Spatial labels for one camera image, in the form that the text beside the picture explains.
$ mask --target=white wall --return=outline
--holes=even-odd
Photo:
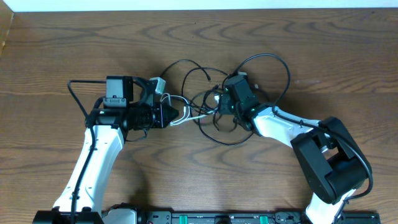
[[[398,0],[4,0],[14,12],[398,7]]]

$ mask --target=wood grain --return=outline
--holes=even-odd
[[[343,120],[373,167],[375,186],[347,210],[371,210],[396,223],[398,209],[398,10],[291,9],[250,11],[19,13],[0,61],[0,219],[30,223],[51,209],[69,180],[83,141],[83,115],[67,80],[107,75],[155,77],[170,63],[190,58],[232,71],[246,57],[272,52],[292,70],[280,107],[314,119]],[[166,75],[179,93],[190,64]],[[253,83],[277,96],[282,65],[253,60],[244,67]],[[188,96],[224,78],[200,72]],[[101,85],[76,85],[83,104]],[[118,156],[104,199],[175,210],[304,209],[311,191],[293,151],[253,137],[224,147],[194,124],[151,130]],[[233,141],[246,133],[206,131]],[[130,133],[131,138],[141,133]]]

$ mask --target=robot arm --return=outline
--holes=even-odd
[[[305,214],[312,223],[332,223],[340,215],[344,200],[368,178],[363,164],[352,150],[363,159],[371,172],[369,162],[344,124],[334,117],[324,121],[309,120],[288,114],[274,105],[260,104],[249,87],[245,73],[227,79],[225,87],[226,93],[221,95],[220,114],[234,114],[247,131],[292,147],[307,183],[314,191]],[[346,142],[320,131],[322,129],[338,133],[354,148],[351,150]],[[334,148],[338,149],[338,153],[326,160],[323,153]]]
[[[133,83],[142,88],[141,99],[131,103]],[[124,146],[129,130],[165,128],[178,116],[178,110],[155,102],[155,95],[163,93],[165,82],[161,78],[144,80],[138,77],[107,77],[104,108],[95,108],[90,113],[94,124],[96,144],[85,170],[83,164],[90,153],[91,131],[85,132],[85,141],[72,176],[53,208],[59,212],[71,212],[72,195],[79,175],[83,173],[76,200],[76,212],[101,214],[103,197],[113,163]]]

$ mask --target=black cable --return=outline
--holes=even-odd
[[[94,106],[93,106],[93,109],[98,109],[98,108],[101,106],[102,102],[104,101],[104,98],[105,98],[105,96],[99,97],[99,98],[95,101]]]
[[[177,100],[177,101],[179,101],[179,102],[182,102],[182,103],[184,103],[185,105],[187,105],[187,106],[189,106],[191,109],[194,109],[196,112],[199,112],[199,108],[200,108],[200,106],[198,106],[198,105],[196,105],[195,103],[188,103],[187,104],[187,102],[185,102],[185,100],[183,100],[183,99],[180,99],[180,98],[172,98],[173,100]]]
[[[211,92],[214,92],[214,91],[217,91],[217,90],[208,90],[208,91],[206,92],[205,96],[203,97],[202,107],[204,106],[204,103],[205,103],[207,97],[210,95]],[[240,144],[246,142],[246,141],[247,141],[249,138],[251,138],[251,136],[253,136],[253,134],[254,134],[254,133],[252,132],[251,134],[249,134],[246,138],[244,138],[244,139],[243,139],[242,141],[240,141],[240,142],[225,143],[225,142],[221,142],[221,141],[215,140],[214,138],[210,137],[206,132],[204,132],[204,130],[203,130],[201,124],[200,124],[200,118],[198,119],[198,126],[199,126],[200,132],[201,132],[206,138],[212,140],[212,141],[215,142],[215,143],[221,144],[221,145],[223,145],[223,146],[237,146],[237,145],[240,145]]]
[[[199,69],[201,69],[201,70],[206,74],[207,80],[208,80],[208,81],[211,80],[209,74],[207,74],[207,72],[205,71],[205,69],[203,69],[198,63],[196,63],[196,62],[194,62],[193,60],[190,60],[190,59],[180,59],[180,60],[178,60],[178,61],[172,63],[171,65],[169,65],[169,66],[160,74],[159,77],[162,78],[162,77],[166,74],[166,72],[167,72],[171,67],[173,67],[175,64],[177,64],[177,63],[179,63],[179,62],[191,62],[191,63],[194,63]]]
[[[340,209],[337,211],[335,218],[333,219],[333,224],[336,224],[340,218],[340,215],[342,215],[344,207],[346,206],[346,204],[348,203],[348,201],[343,201],[343,203],[341,204]]]
[[[220,103],[221,103],[221,101],[219,100],[218,101],[218,104],[217,104],[217,106],[216,107],[214,107],[214,108],[212,108],[211,106],[209,106],[207,103],[206,103],[206,101],[207,101],[207,98],[210,96],[210,94],[212,94],[212,93],[217,93],[217,95],[221,95],[221,93],[217,90],[217,88],[218,88],[218,85],[217,86],[215,86],[214,88],[212,88],[211,90],[208,90],[206,93],[205,93],[205,95],[203,96],[203,107],[204,108],[207,108],[207,109],[209,109],[209,110],[212,110],[212,111],[217,111],[218,112],[218,110],[219,110],[219,108],[220,108]]]
[[[218,117],[218,119],[216,119],[216,115],[217,115],[217,113],[213,114],[213,125],[217,129],[217,131],[220,131],[220,128],[218,127],[217,121],[219,121],[223,117],[223,115],[220,115]]]
[[[68,82],[68,90],[70,92],[70,94],[72,95],[73,99],[75,99],[76,103],[78,104],[79,108],[81,109],[81,112],[83,112],[85,118],[86,118],[86,123],[88,128],[90,129],[90,133],[91,133],[91,146],[90,146],[90,151],[87,155],[86,161],[83,164],[83,167],[81,168],[79,177],[77,178],[76,181],[76,186],[74,191],[72,192],[72,205],[70,208],[70,222],[72,224],[75,224],[75,213],[76,213],[76,200],[78,198],[78,193],[79,193],[79,188],[80,188],[80,184],[81,184],[81,180],[83,179],[83,176],[85,174],[85,171],[87,169],[88,163],[90,162],[90,159],[93,155],[93,152],[95,150],[95,134],[94,134],[94,129],[93,129],[93,123],[90,121],[90,117],[88,116],[85,108],[83,107],[83,105],[80,103],[80,100],[77,98],[76,94],[73,92],[72,90],[72,83],[106,83],[105,81],[96,81],[96,80],[70,80]]]
[[[189,102],[190,102],[190,105],[195,105],[195,103],[194,103],[194,101],[195,101],[195,99],[197,99],[199,96],[202,96],[202,95],[205,95],[208,91],[213,91],[213,90],[207,90],[207,91],[203,91],[203,92],[201,92],[201,93],[198,93],[197,95],[195,95],[191,100],[189,100],[188,98],[186,98],[187,100],[189,100]],[[204,107],[204,104],[202,104],[202,106],[199,106],[198,107],[198,110],[195,110],[196,112],[200,112],[200,111],[205,111],[205,112],[209,112],[209,111],[212,111],[211,109],[209,109],[209,108],[205,108]],[[190,116],[191,117],[193,117],[193,115],[192,115],[192,111],[190,110],[189,111],[189,113],[190,113]],[[198,121],[199,121],[199,119],[198,119],[198,121],[197,120],[192,120],[195,124],[198,124]]]
[[[222,71],[222,70],[220,70],[220,69],[217,69],[217,68],[211,68],[211,67],[198,67],[198,68],[193,68],[193,69],[191,69],[191,70],[185,75],[184,80],[183,80],[183,82],[182,82],[182,86],[181,86],[181,96],[182,96],[182,97],[184,96],[183,91],[184,91],[185,81],[187,80],[189,74],[191,74],[193,71],[196,71],[196,70],[199,70],[199,69],[201,69],[201,70],[203,70],[203,71],[204,71],[204,70],[212,70],[212,71],[220,72],[220,73],[222,73],[222,74],[228,76],[228,74],[227,74],[226,72],[224,72],[224,71]]]
[[[352,144],[349,140],[347,140],[344,136],[342,136],[342,135],[339,134],[339,133],[336,133],[336,132],[333,132],[333,131],[329,131],[329,130],[327,130],[327,129],[324,129],[324,128],[321,128],[321,127],[318,127],[318,126],[314,126],[314,125],[312,125],[312,124],[304,123],[303,120],[296,121],[296,120],[294,120],[294,119],[290,119],[290,118],[287,118],[287,117],[285,117],[285,116],[282,116],[282,115],[280,115],[280,114],[275,110],[275,108],[276,108],[278,102],[284,97],[284,95],[286,94],[286,92],[287,92],[287,90],[289,89],[289,86],[290,86],[291,74],[290,74],[289,67],[287,66],[287,64],[286,64],[285,61],[283,61],[279,56],[274,55],[274,54],[269,54],[269,53],[257,54],[257,55],[253,55],[252,57],[249,57],[249,58],[247,58],[245,61],[243,61],[243,62],[235,69],[235,71],[233,72],[233,74],[237,73],[237,72],[239,71],[239,69],[240,69],[245,63],[247,63],[248,61],[250,61],[250,60],[252,60],[252,59],[254,59],[254,58],[258,58],[258,57],[273,57],[273,58],[276,58],[277,60],[279,60],[279,61],[284,65],[284,67],[285,67],[285,69],[286,69],[286,73],[287,73],[287,84],[286,84],[286,87],[285,87],[284,91],[282,92],[282,94],[280,94],[280,96],[278,97],[278,99],[276,99],[275,102],[274,102],[274,104],[272,105],[272,112],[273,112],[276,116],[278,116],[278,117],[280,117],[280,118],[282,118],[282,119],[284,119],[284,120],[286,120],[286,121],[290,121],[290,122],[295,123],[295,124],[299,124],[299,125],[302,125],[302,126],[306,126],[306,127],[309,127],[309,128],[313,128],[313,129],[315,129],[315,130],[317,130],[317,131],[320,131],[320,132],[322,132],[322,133],[324,133],[324,134],[329,135],[331,138],[335,138],[335,139],[337,139],[338,141],[343,142],[344,144],[346,144],[346,145],[348,146],[348,148],[350,149],[350,151],[355,155],[355,157],[359,160],[359,162],[360,162],[361,165],[363,166],[363,168],[364,168],[364,170],[365,170],[365,172],[366,172],[366,175],[367,175],[368,178],[369,178],[369,185],[368,185],[368,188],[367,188],[363,193],[361,193],[361,194],[357,194],[357,195],[354,195],[354,196],[350,196],[350,197],[345,198],[345,199],[343,200],[343,203],[348,203],[349,200],[356,199],[356,198],[360,198],[360,197],[363,197],[363,196],[367,195],[368,193],[370,193],[370,191],[372,191],[372,188],[373,188],[373,176],[372,176],[372,173],[371,173],[371,171],[370,171],[368,165],[365,163],[364,159],[363,159],[363,158],[357,153],[357,151],[355,150],[356,147],[354,147],[353,144]]]
[[[238,127],[238,120],[236,118],[233,119],[233,123],[235,124],[234,128],[229,130],[229,132],[233,132]]]
[[[230,74],[230,75],[228,75],[227,77],[225,77],[225,79],[223,80],[223,83],[221,84],[221,89],[222,89],[222,90],[224,90],[224,83],[225,83],[225,81],[228,80],[229,78],[231,78],[232,76],[233,76],[233,75]]]
[[[139,137],[139,138],[137,138],[135,140],[127,140],[126,139],[126,142],[138,142],[138,141],[146,139],[148,137],[148,131],[145,128],[143,129],[143,131],[144,131],[144,136]]]

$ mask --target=white cable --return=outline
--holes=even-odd
[[[182,123],[184,123],[186,121],[191,121],[191,120],[194,120],[194,119],[204,118],[205,116],[208,116],[209,114],[213,114],[213,113],[215,113],[217,111],[217,108],[215,108],[215,110],[208,111],[208,112],[206,112],[206,114],[202,114],[200,116],[195,116],[195,117],[191,117],[190,118],[190,116],[191,116],[191,107],[189,107],[189,102],[188,102],[188,100],[185,97],[178,96],[178,95],[170,95],[169,93],[163,93],[163,95],[160,97],[160,102],[163,102],[166,98],[169,98],[169,105],[171,106],[172,105],[171,99],[170,99],[171,97],[181,98],[187,104],[183,108],[184,115],[180,119],[170,122],[170,126],[177,126],[177,125],[180,125],[180,124],[182,124]]]
[[[172,105],[172,100],[170,99],[170,94],[169,93],[163,93],[162,96],[160,97],[160,102],[163,102],[167,97],[169,97],[169,105]]]

